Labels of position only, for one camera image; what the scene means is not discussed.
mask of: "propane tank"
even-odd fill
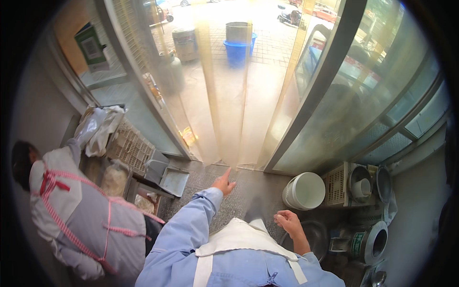
[[[161,56],[160,74],[162,78],[161,93],[165,96],[181,92],[185,85],[185,77],[183,76],[182,63],[176,56],[175,50],[170,50],[167,55],[163,52]]]

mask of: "red checkered apron string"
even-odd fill
[[[89,248],[87,248],[70,231],[70,229],[62,221],[62,219],[59,217],[59,215],[56,213],[56,211],[53,209],[53,207],[49,203],[48,199],[50,197],[50,194],[56,187],[58,187],[58,188],[60,188],[62,190],[66,190],[67,192],[70,191],[70,187],[67,186],[66,184],[60,182],[60,181],[57,181],[56,180],[56,176],[60,176],[60,177],[64,177],[64,178],[68,178],[68,179],[72,179],[72,180],[83,182],[83,183],[95,188],[105,198],[108,199],[108,220],[107,220],[107,224],[106,225],[102,223],[104,225],[104,227],[107,228],[107,236],[106,236],[105,250],[104,250],[103,257],[99,257],[96,254],[94,254],[91,250],[89,250]],[[81,177],[81,176],[78,176],[78,175],[75,175],[75,174],[72,174],[72,173],[69,173],[69,172],[66,172],[66,171],[62,171],[62,170],[46,169],[45,173],[43,174],[43,182],[42,182],[41,188],[40,188],[40,195],[41,195],[41,198],[43,200],[43,203],[44,203],[46,209],[50,213],[50,215],[53,218],[53,220],[56,222],[57,226],[65,234],[65,236],[67,236],[67,238],[73,244],[75,244],[75,246],[78,247],[81,250],[81,252],[83,252],[84,254],[88,255],[89,257],[91,257],[95,261],[99,262],[102,265],[102,267],[108,273],[113,274],[113,275],[116,274],[116,270],[113,267],[111,267],[109,265],[109,263],[106,261],[107,248],[108,248],[108,235],[109,235],[110,231],[120,232],[120,233],[123,233],[126,236],[144,236],[144,237],[148,238],[149,240],[151,240],[151,238],[149,238],[148,236],[146,236],[144,234],[140,234],[140,233],[138,233],[136,231],[132,231],[132,230],[129,230],[129,229],[126,229],[126,228],[110,226],[111,219],[112,219],[112,203],[120,204],[120,205],[123,205],[125,207],[130,208],[130,209],[139,211],[139,212],[141,212],[141,213],[143,213],[143,214],[145,214],[147,216],[150,216],[151,218],[153,218],[154,220],[156,220],[156,221],[158,221],[160,223],[164,223],[164,220],[160,219],[159,217],[156,217],[156,216],[151,215],[151,214],[147,214],[147,213],[139,210],[135,205],[126,202],[125,200],[123,200],[120,197],[107,197],[105,195],[105,193],[103,192],[103,190],[100,187],[98,187],[96,184],[94,184],[92,181],[90,181],[89,179]]]

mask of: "hand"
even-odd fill
[[[298,216],[290,210],[281,210],[274,215],[274,222],[290,235],[290,238],[305,236]]]
[[[231,168],[225,171],[225,174],[218,177],[213,183],[212,187],[216,187],[223,192],[223,197],[231,193],[233,188],[236,186],[236,182],[229,182],[228,177],[230,176]]]

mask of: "terrazzo floor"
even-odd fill
[[[184,162],[171,160],[171,167],[179,168],[190,173],[184,193],[181,198],[171,199],[163,197],[159,204],[158,216],[165,221],[170,220],[190,200],[193,194],[209,188],[214,180],[223,175],[228,168],[223,165],[211,164],[204,166],[198,161]],[[263,215],[266,220],[266,229],[269,234],[280,242],[285,234],[284,229],[274,223],[273,215],[279,210],[289,209],[282,202],[282,190],[292,177],[266,174],[261,171],[236,169],[231,170],[230,182],[236,181],[236,187],[227,196],[220,206],[209,227],[209,232],[215,232],[225,226],[233,217],[244,219],[252,198],[261,195],[263,200]],[[347,221],[348,211],[335,208],[317,208],[311,211],[291,209],[298,214],[301,221],[317,220],[333,229]]]

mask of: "metal ladle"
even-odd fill
[[[384,281],[386,280],[387,273],[384,271],[378,271],[373,273],[371,276],[371,286],[372,287],[380,287],[382,284],[384,284]]]

